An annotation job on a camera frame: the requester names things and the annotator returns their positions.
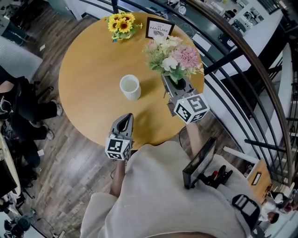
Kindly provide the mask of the sunflower arrangement in pot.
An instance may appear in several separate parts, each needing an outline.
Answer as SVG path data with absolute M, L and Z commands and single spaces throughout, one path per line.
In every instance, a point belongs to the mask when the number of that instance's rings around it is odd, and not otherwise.
M 112 42 L 128 40 L 136 33 L 137 29 L 142 29 L 142 23 L 135 21 L 132 13 L 120 12 L 105 17 L 108 30 L 113 33 Z

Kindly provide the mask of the black tablet screen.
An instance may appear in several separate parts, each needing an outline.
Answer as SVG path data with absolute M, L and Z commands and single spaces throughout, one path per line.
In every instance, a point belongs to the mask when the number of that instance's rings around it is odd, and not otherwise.
M 198 154 L 183 169 L 183 182 L 186 189 L 195 187 L 213 160 L 217 139 L 210 137 Z

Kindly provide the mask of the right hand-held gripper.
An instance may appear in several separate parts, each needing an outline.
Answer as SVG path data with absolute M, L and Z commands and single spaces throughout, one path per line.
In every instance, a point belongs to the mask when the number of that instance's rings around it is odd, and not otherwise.
M 185 124 L 201 120 L 210 110 L 202 93 L 195 89 L 189 78 L 183 79 L 184 91 L 177 91 L 170 76 L 161 75 L 165 91 L 170 96 L 167 104 L 172 116 L 178 116 Z

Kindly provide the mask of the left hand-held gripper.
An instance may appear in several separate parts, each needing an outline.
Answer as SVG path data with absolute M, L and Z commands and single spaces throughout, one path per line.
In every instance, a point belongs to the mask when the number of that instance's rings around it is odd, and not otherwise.
M 108 158 L 116 160 L 128 160 L 131 156 L 133 145 L 134 116 L 127 113 L 116 119 L 111 127 L 111 133 L 106 138 L 105 153 Z

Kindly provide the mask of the round wooden table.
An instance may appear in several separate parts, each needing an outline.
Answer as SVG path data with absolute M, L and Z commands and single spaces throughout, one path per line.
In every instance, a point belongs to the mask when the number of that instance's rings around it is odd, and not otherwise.
M 134 116 L 133 149 L 158 145 L 175 136 L 185 125 L 167 106 L 161 73 L 148 66 L 143 52 L 150 14 L 135 12 L 142 23 L 132 38 L 112 42 L 113 33 L 103 19 L 80 33 L 68 48 L 59 74 L 62 107 L 74 127 L 91 141 L 105 145 L 112 123 L 120 116 Z M 138 78 L 141 96 L 128 100 L 120 89 L 125 75 Z

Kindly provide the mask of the person's grey sweatshirt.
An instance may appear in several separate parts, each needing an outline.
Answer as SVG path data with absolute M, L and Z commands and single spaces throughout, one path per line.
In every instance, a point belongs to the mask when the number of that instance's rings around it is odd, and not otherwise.
M 177 142 L 142 146 L 127 163 L 118 198 L 107 193 L 91 196 L 80 238 L 247 238 L 231 206 L 239 194 L 255 201 L 244 175 L 216 154 L 205 173 L 225 165 L 233 171 L 226 184 L 215 189 L 198 181 L 186 189 L 182 171 L 189 162 Z

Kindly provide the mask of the white oval table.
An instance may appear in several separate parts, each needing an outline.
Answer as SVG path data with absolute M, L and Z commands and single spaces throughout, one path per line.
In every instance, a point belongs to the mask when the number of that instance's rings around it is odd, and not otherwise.
M 16 171 L 16 167 L 12 158 L 12 155 L 9 151 L 8 145 L 3 137 L 3 135 L 0 132 L 0 149 L 3 150 L 4 153 L 4 160 L 8 166 L 8 169 L 10 171 L 10 174 L 12 175 L 12 178 L 14 179 L 14 182 L 16 184 L 16 188 L 13 189 L 13 193 L 16 195 L 20 195 L 21 194 L 21 187 L 20 187 L 20 181 L 19 181 L 19 177 Z

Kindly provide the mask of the pink and white flowers bunch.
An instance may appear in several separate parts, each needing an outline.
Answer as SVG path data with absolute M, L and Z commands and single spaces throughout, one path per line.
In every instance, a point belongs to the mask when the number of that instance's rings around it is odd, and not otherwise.
M 203 64 L 197 48 L 184 43 L 179 37 L 156 36 L 144 45 L 143 52 L 147 56 L 148 66 L 169 76 L 175 84 L 184 77 L 203 74 Z

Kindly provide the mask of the black framed picture sign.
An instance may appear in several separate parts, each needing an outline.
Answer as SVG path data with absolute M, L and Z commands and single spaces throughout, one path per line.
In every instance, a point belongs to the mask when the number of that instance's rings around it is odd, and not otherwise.
M 156 36 L 167 37 L 172 34 L 175 24 L 173 22 L 148 17 L 145 37 L 154 39 Z

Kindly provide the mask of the white plank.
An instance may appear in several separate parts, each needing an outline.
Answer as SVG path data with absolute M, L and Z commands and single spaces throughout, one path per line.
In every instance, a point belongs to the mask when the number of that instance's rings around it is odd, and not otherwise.
M 227 146 L 225 146 L 225 147 L 223 148 L 223 150 L 224 150 L 225 152 L 228 152 L 228 153 L 230 153 L 230 154 L 232 154 L 232 155 L 234 155 L 234 156 L 236 156 L 236 157 L 239 157 L 239 158 L 241 158 L 241 159 L 243 159 L 243 160 L 246 160 L 246 161 L 248 161 L 248 162 L 250 162 L 250 163 L 253 163 L 253 164 L 258 163 L 258 161 L 259 161 L 259 159 L 257 159 L 257 158 L 254 158 L 254 157 L 249 156 L 249 155 L 247 155 L 247 154 L 245 154 L 245 153 L 236 151 L 236 150 L 234 150 L 234 149 L 232 149 L 232 148 L 229 148 L 229 147 L 227 147 Z

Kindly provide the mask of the small black framed sign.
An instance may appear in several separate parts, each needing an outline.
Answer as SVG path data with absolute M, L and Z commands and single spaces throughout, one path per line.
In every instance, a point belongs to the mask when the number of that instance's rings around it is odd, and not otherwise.
M 253 179 L 253 181 L 252 181 L 252 183 L 251 183 L 251 185 L 252 186 L 256 186 L 258 184 L 261 176 L 262 176 L 262 173 L 261 172 L 257 172 L 256 175 L 255 175 L 255 177 L 254 177 L 254 179 Z

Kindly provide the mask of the black railing with wooden handrail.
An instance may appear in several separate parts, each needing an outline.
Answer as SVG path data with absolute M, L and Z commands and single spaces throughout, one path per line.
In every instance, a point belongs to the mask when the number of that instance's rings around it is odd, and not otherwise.
M 213 114 L 240 150 L 264 159 L 272 180 L 291 185 L 295 160 L 281 100 L 270 75 L 245 39 L 210 7 L 182 0 L 196 13 L 191 19 L 165 0 L 79 0 L 104 13 L 144 12 L 180 27 L 199 50 L 204 66 L 205 90 Z

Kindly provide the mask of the white ribbed vase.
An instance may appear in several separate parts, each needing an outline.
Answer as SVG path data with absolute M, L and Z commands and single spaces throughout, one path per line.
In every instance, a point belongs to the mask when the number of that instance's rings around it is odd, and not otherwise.
M 141 96 L 139 80 L 134 75 L 125 75 L 120 80 L 120 89 L 128 100 L 138 100 Z

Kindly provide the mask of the black clamp mount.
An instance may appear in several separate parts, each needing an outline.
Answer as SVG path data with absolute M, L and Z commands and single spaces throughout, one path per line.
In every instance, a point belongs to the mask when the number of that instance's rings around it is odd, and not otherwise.
M 200 174 L 200 179 L 203 181 L 205 185 L 211 186 L 215 189 L 218 188 L 220 184 L 225 185 L 233 171 L 226 171 L 226 166 L 223 165 L 220 167 L 218 171 L 214 171 L 211 175 L 205 176 L 204 174 Z

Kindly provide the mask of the black monitor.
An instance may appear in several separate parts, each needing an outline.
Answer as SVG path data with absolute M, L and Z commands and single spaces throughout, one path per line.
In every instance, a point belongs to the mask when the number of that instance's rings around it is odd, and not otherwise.
M 13 191 L 17 184 L 12 177 L 5 160 L 0 161 L 0 198 Z

